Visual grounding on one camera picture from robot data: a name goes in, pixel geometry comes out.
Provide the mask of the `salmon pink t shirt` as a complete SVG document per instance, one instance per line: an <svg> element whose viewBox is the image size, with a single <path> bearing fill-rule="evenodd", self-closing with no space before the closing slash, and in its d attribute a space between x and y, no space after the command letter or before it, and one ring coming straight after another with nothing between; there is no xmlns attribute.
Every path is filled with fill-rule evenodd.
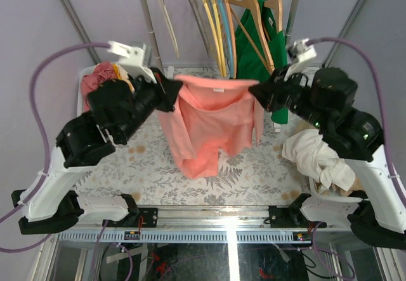
<svg viewBox="0 0 406 281"><path fill-rule="evenodd" d="M177 168L190 179L216 176L218 152L235 156L259 141L264 109L249 92L259 82L177 75L182 82L173 112L159 112Z"/></svg>

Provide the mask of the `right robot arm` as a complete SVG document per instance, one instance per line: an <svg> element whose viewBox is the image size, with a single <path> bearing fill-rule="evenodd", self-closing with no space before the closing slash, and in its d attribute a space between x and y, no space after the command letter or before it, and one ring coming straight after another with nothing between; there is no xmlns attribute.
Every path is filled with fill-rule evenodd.
<svg viewBox="0 0 406 281"><path fill-rule="evenodd" d="M357 83L339 68L321 68L307 86L306 75L286 77L288 69L275 70L249 92L266 111L284 107L317 128L329 148L354 170L367 196L348 206L333 200L318 206L314 197L307 197L289 211L291 223L342 225L370 246L405 249L405 205L391 182L384 132L374 116L352 106Z"/></svg>

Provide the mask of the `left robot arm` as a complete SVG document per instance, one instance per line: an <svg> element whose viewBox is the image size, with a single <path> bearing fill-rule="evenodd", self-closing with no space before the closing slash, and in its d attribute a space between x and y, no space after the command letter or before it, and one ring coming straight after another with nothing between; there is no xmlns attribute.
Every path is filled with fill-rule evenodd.
<svg viewBox="0 0 406 281"><path fill-rule="evenodd" d="M44 182L23 206L21 234L60 233L77 224L136 227L140 210L130 194L80 197L74 185L98 163L126 145L154 110L173 112L183 83L152 69L156 83L139 75L129 82L109 79L87 95L89 110L56 137Z"/></svg>

